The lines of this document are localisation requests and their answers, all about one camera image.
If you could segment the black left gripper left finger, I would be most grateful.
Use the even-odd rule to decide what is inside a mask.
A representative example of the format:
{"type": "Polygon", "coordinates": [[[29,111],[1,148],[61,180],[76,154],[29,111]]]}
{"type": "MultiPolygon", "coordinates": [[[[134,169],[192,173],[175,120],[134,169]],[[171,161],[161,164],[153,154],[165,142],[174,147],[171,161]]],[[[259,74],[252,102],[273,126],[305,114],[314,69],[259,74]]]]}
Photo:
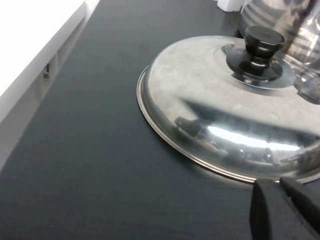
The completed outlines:
{"type": "Polygon", "coordinates": [[[250,212],[253,240],[318,240],[320,234],[299,213],[285,190],[269,179],[253,184],[250,212]]]}

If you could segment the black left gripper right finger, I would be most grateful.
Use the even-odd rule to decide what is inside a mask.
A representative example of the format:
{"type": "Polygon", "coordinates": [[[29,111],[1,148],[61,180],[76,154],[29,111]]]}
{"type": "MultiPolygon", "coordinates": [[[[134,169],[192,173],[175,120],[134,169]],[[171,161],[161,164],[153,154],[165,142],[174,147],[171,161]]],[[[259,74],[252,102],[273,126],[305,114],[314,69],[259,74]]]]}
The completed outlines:
{"type": "Polygon", "coordinates": [[[320,234],[320,196],[293,178],[282,177],[279,184],[312,229],[320,234]]]}

